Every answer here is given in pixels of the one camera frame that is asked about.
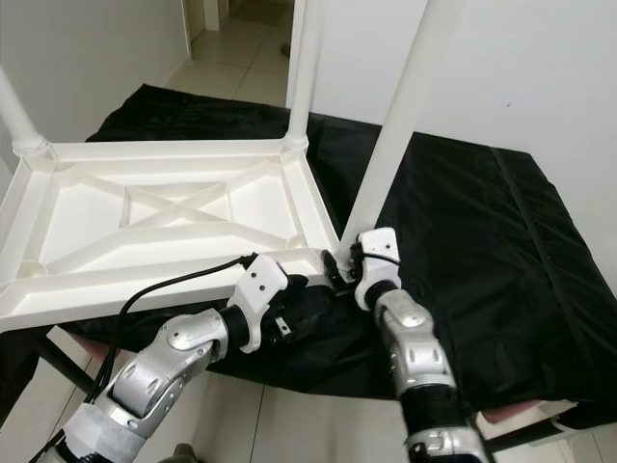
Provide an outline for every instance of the doorway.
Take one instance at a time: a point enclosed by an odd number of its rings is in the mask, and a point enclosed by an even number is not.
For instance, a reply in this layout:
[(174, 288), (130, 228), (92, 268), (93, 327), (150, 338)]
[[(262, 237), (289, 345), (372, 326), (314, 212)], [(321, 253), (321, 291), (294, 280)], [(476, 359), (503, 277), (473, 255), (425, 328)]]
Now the doorway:
[(293, 0), (184, 2), (192, 61), (178, 71), (168, 87), (283, 107)]

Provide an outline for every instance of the black fabric cover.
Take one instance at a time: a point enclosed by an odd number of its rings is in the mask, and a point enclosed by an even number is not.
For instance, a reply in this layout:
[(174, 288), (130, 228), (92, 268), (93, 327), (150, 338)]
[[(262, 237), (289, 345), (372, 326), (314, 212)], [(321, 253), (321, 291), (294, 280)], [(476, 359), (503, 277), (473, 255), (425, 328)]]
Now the black fabric cover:
[[(144, 86), (90, 140), (279, 138), (287, 120), (280, 108)], [(310, 117), (308, 162), (338, 232), (379, 130)], [(470, 408), (615, 404), (617, 302), (529, 154), (417, 133), (378, 226), (396, 229), (404, 287), (435, 317)], [(204, 307), (132, 314), (124, 346), (142, 348), (166, 318)], [(294, 342), (231, 354), (212, 369), (301, 392), (393, 397), (378, 333), (350, 296), (309, 288), (284, 313)], [(112, 321), (65, 328), (105, 341)]]

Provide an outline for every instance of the white pipe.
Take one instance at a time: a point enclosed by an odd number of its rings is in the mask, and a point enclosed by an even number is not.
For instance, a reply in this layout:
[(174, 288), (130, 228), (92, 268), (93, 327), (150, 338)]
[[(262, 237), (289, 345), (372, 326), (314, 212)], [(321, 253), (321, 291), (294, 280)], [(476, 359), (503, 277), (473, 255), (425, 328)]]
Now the white pipe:
[(358, 234), (375, 227), (398, 166), (414, 134), (422, 104), (445, 58), (463, 6), (464, 0), (428, 0), (340, 241), (337, 261), (343, 272), (349, 248)]
[(2, 66), (0, 66), (0, 116), (11, 133), (15, 154), (40, 155), (46, 150), (47, 141), (35, 129)]
[(317, 72), (317, 61), (319, 60), (322, 32), (321, 15), (322, 0), (305, 1), (289, 129), (284, 139), (286, 145), (294, 148), (304, 148), (309, 143), (307, 124), (312, 102), (312, 89)]

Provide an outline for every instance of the black cable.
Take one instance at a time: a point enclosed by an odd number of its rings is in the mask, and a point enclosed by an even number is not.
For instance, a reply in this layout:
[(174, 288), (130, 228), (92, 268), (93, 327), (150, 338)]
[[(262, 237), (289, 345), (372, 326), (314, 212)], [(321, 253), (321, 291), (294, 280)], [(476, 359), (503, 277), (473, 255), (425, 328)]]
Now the black cable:
[[(131, 306), (133, 306), (133, 304), (135, 304), (140, 298), (157, 289), (161, 289), (162, 287), (176, 285), (178, 283), (183, 283), (188, 280), (193, 280), (195, 278), (205, 277), (213, 273), (221, 272), (223, 270), (231, 268), (234, 265), (237, 265), (238, 263), (242, 264), (246, 268), (253, 262), (253, 260), (255, 260), (255, 258), (256, 254), (252, 254), (251, 256), (244, 256), (238, 259), (231, 260), (227, 263), (222, 263), (221, 265), (217, 265), (216, 267), (206, 268), (205, 270), (200, 270), (199, 272), (189, 273), (188, 275), (172, 278), (170, 280), (157, 283), (156, 285), (145, 287), (141, 291), (133, 294), (130, 299), (128, 299), (128, 301), (124, 303), (120, 312), (118, 313), (118, 319), (116, 320), (116, 326), (114, 327), (112, 341), (109, 344), (109, 350), (107, 351), (107, 355), (105, 356), (105, 359), (103, 360), (103, 363), (100, 366), (98, 373), (96, 374), (93, 388), (84, 399), (84, 403), (93, 403), (94, 400), (109, 384), (114, 369), (116, 354), (121, 345), (121, 340), (123, 336), (122, 324), (124, 322), (124, 316), (128, 313)], [(65, 432), (63, 431), (63, 429), (60, 429), (51, 439), (49, 439), (49, 441), (43, 446), (43, 448), (37, 452), (37, 454), (29, 461), (29, 463), (37, 463), (39, 458), (41, 458), (44, 453), (57, 445), (64, 437)]]
[(378, 260), (385, 260), (386, 262), (389, 263), (393, 263), (394, 265), (400, 265), (400, 261), (393, 259), (393, 258), (389, 258), (388, 256), (380, 256), (379, 254), (369, 254), (369, 253), (364, 253), (362, 254), (362, 256), (364, 258), (372, 258), (372, 259), (378, 259)]

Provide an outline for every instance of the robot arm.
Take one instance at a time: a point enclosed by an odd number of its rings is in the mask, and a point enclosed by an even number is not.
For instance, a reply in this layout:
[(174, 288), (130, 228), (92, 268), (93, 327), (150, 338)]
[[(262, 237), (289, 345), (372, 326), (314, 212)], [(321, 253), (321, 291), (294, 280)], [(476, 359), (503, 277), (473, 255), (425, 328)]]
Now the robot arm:
[(401, 289), (393, 229), (361, 233), (352, 249), (360, 280), (356, 302), (374, 313), (386, 347), (409, 437), (412, 463), (490, 463), (465, 418), (431, 314)]
[(165, 323), (93, 404), (80, 406), (64, 426), (65, 440), (40, 462), (132, 462), (186, 383), (230, 351), (259, 349), (261, 318), (292, 286), (272, 258), (256, 257), (225, 309)]

